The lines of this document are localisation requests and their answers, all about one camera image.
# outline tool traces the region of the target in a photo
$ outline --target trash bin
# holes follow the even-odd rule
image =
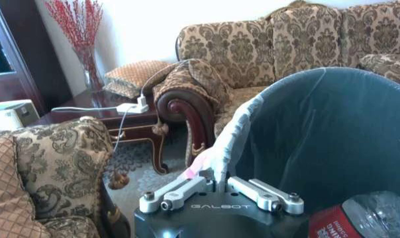
[[[400,195],[400,85],[354,68],[291,75],[247,102],[215,144],[225,177],[257,178],[306,200],[306,213],[356,194]]]

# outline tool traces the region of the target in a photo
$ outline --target white wall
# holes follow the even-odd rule
[[[67,82],[74,95],[85,90],[84,72],[62,30],[50,17],[45,0],[35,0]],[[292,0],[100,0],[105,15],[97,39],[97,61],[104,75],[138,60],[177,61],[176,39],[191,24],[255,20],[287,6]],[[386,0],[311,0],[346,8]]]

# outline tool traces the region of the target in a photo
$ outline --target glass door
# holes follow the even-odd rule
[[[38,88],[0,12],[0,102],[21,99],[31,99],[39,112],[45,112]]]

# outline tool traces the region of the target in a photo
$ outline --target red label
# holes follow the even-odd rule
[[[347,219],[342,205],[312,215],[310,238],[362,238]]]

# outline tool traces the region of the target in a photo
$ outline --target patterned carpet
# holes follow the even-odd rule
[[[120,189],[112,190],[108,187],[109,195],[128,217],[134,236],[134,210],[138,207],[138,200],[145,191],[157,190],[172,182],[185,169],[187,138],[188,130],[185,124],[173,126],[165,140],[164,161],[169,166],[170,173],[161,176],[153,170],[152,165],[152,143],[132,142],[118,146],[113,159],[106,167],[104,181],[108,187],[110,174],[114,166],[121,172],[129,174],[130,183]]]

